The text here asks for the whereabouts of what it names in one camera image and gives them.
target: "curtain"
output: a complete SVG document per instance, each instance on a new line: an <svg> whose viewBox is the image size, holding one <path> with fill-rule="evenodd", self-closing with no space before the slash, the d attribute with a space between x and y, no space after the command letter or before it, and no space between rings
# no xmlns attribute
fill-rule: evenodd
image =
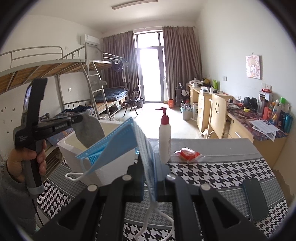
<svg viewBox="0 0 296 241"><path fill-rule="evenodd" d="M165 75L169 99L175 99L175 87L196 77L202 78L200 49L193 27L163 27Z"/></svg>
<svg viewBox="0 0 296 241"><path fill-rule="evenodd" d="M132 93L133 89L139 84L137 53L133 31L103 38L103 51L124 56L124 59L128 62L126 69L127 86L130 93ZM109 88L124 85L121 72L117 73L112 68L108 68L104 70L104 76L107 87Z"/></svg>

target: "human hand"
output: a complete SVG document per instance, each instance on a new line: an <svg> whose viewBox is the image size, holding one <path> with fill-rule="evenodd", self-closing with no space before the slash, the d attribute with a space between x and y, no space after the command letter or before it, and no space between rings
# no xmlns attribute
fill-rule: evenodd
<svg viewBox="0 0 296 241"><path fill-rule="evenodd" d="M39 174L46 174L46 141L43 140L42 151L37 156L37 162L39 164ZM11 177L19 183L25 182L25 176L22 172L22 161L30 161L36 158L36 152L27 148L20 150L13 149L7 160L7 170Z"/></svg>

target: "canvas artwork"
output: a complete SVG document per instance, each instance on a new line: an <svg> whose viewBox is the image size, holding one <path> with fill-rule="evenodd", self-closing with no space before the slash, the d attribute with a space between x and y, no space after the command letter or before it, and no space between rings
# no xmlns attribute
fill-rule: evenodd
<svg viewBox="0 0 296 241"><path fill-rule="evenodd" d="M259 55L246 56L247 77L260 78L260 61Z"/></svg>

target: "bed ladder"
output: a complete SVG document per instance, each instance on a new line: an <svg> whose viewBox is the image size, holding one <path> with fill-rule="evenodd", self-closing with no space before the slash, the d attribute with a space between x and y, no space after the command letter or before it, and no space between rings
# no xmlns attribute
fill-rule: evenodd
<svg viewBox="0 0 296 241"><path fill-rule="evenodd" d="M98 69L96 68L96 65L95 65L95 63L93 61L91 63L85 63L85 64L87 65L87 72L86 72L85 68L83 67L82 62L80 62L81 69L82 69L82 71L84 73L84 76L85 76L85 78L87 80L87 84L88 84L88 87L89 87L89 95L90 95L90 98L91 98L91 104L92 104L92 107L93 107L93 109L95 111L96 117L98 119L100 119L99 112L98 112L98 109L96 107L96 100L94 98L94 93L99 92L99 91L102 91L103 100L104 100L104 104L105 104L105 107L106 107L106 111L108 113L109 118L111 118L111 114L110 114L109 107L108 107L108 104L107 104L107 100L106 100L106 96L105 96L103 85L101 85L102 86L101 89L98 89L98 90L93 91L92 86L91 86L91 82L89 80L89 77L90 76L98 76L99 79L100 79L100 82L102 82L100 73L98 72ZM89 65L88 64L92 64L93 65L93 67L94 67L94 69L96 71L96 74L89 74Z"/></svg>

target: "air conditioner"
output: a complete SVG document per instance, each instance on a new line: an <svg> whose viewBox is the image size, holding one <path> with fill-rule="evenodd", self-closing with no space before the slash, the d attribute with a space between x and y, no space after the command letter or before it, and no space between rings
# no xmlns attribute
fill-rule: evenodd
<svg viewBox="0 0 296 241"><path fill-rule="evenodd" d="M80 36L80 44L84 45L84 43L88 43L92 45L100 45L100 40L86 34L86 35Z"/></svg>

